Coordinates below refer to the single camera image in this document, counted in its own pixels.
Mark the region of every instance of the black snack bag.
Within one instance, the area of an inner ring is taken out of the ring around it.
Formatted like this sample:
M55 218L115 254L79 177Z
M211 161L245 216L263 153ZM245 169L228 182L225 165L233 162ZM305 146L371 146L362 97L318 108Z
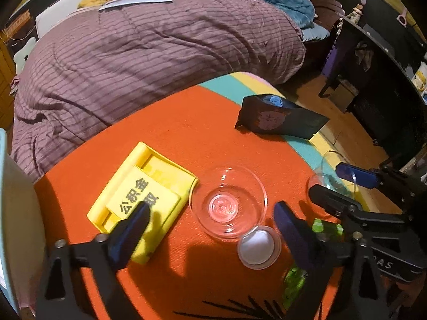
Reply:
M311 139L328 121L283 97L264 94L243 99L235 128L244 126L259 134Z

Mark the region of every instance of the yellow paper box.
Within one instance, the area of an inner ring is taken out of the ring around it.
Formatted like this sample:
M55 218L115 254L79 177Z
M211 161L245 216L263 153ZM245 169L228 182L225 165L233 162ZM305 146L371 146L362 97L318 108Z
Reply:
M140 201L151 208L147 226L132 260L144 264L188 201L197 177L139 142L121 164L88 213L88 219L104 233L132 213Z

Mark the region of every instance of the white paper on bed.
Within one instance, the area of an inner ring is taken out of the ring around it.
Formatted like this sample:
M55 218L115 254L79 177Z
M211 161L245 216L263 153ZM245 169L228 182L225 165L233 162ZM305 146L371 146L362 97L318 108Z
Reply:
M107 8L113 8L117 6L125 5L135 5L140 3L150 3L150 2L172 2L172 0L114 0L106 5L103 5L98 11L105 10Z

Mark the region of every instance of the bed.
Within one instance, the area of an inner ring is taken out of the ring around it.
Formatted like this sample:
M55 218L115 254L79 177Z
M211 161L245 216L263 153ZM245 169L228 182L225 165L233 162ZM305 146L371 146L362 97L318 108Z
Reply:
M11 155L34 182L155 101L236 71L284 83L325 59L332 39L304 46L294 21L261 0L173 0L108 13L73 12L76 1L60 0L36 18L39 40L20 74ZM312 2L317 23L332 30L340 4Z

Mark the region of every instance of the orange tablecloth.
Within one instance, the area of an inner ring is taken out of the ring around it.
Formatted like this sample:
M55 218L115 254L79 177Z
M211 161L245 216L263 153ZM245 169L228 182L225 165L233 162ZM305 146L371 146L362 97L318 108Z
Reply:
M281 138L234 129L240 106L200 86L156 102L104 130L59 162L35 185L49 246L92 239L97 229L86 214L116 169L139 141L191 172L214 165L243 165L254 171L268 195L265 224L274 227L272 209L285 200L301 218L313 220L306 203L306 181L313 173ZM239 317L202 301L250 305L248 296L281 303L282 280L292 258L285 247L271 267L242 265L235 243L214 241L186 207L146 265L130 262L118 273L144 319L185 319L173 312ZM108 319L90 271L83 277L99 319ZM323 317L335 286L326 292Z

